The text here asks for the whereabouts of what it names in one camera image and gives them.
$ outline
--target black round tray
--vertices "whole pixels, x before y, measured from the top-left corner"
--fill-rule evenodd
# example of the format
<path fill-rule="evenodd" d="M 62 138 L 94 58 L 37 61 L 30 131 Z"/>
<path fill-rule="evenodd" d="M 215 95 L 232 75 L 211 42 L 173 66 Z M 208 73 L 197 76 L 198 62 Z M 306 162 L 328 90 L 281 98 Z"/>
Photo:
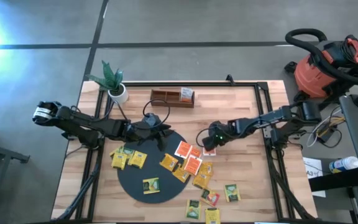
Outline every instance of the black round tray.
<path fill-rule="evenodd" d="M 160 165 L 165 153 L 177 158 L 179 163 L 183 159 L 175 156 L 174 153 L 180 143 L 185 141 L 178 133 L 174 132 L 165 139 L 167 146 L 164 151 L 157 147 L 157 141 L 146 141 L 138 146 L 137 142 L 126 143 L 124 147 L 134 149 L 147 154 L 143 168 L 126 165 L 124 170 L 118 170 L 118 179 L 122 188 L 134 199 L 144 203 L 166 202 L 178 195 L 185 187 L 188 180 L 183 183 L 178 180 L 172 172 Z M 143 194 L 143 180 L 158 177 L 160 192 Z"/>

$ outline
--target white bottle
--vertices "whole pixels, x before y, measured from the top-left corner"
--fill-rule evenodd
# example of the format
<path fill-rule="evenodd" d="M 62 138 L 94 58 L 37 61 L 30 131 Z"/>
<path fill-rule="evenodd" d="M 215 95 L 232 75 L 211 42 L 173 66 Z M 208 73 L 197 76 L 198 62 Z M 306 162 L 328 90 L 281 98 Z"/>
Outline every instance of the white bottle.
<path fill-rule="evenodd" d="M 329 170 L 333 174 L 355 168 L 358 168 L 358 158 L 354 156 L 349 156 L 329 163 Z"/>

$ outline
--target green plant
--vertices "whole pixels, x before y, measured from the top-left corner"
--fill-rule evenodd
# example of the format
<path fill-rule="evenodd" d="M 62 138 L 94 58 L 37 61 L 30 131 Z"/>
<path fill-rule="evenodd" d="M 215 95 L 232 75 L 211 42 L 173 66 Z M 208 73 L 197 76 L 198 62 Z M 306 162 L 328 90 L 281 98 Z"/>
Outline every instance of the green plant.
<path fill-rule="evenodd" d="M 118 70 L 116 73 L 112 72 L 110 63 L 102 60 L 104 78 L 99 78 L 94 75 L 86 75 L 90 80 L 99 84 L 100 89 L 110 90 L 112 93 L 118 94 L 120 83 L 122 82 L 122 71 Z"/>

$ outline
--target wooden box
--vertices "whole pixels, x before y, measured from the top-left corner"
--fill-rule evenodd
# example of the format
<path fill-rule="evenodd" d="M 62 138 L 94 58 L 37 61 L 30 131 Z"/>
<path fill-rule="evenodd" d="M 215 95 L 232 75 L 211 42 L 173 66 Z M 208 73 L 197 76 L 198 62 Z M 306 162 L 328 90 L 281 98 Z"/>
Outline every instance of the wooden box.
<path fill-rule="evenodd" d="M 181 102 L 179 91 L 152 90 L 150 100 L 154 99 L 165 100 L 171 107 L 194 108 L 194 92 L 191 96 L 191 102 Z M 162 101 L 153 101 L 151 104 L 152 106 L 167 106 Z"/>

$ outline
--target white pot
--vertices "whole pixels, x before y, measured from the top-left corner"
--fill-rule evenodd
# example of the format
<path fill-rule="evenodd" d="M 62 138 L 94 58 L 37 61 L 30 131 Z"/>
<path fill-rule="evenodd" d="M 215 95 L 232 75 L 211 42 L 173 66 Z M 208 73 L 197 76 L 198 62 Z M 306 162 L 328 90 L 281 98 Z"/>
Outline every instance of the white pot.
<path fill-rule="evenodd" d="M 113 94 L 110 93 L 110 90 L 108 91 L 108 93 L 112 100 L 115 100 L 120 105 L 122 105 L 123 103 L 125 103 L 128 100 L 129 95 L 128 95 L 128 91 L 127 91 L 127 88 L 125 87 L 125 85 L 122 83 L 120 83 L 120 85 L 124 88 L 124 91 L 119 96 L 114 96 Z"/>

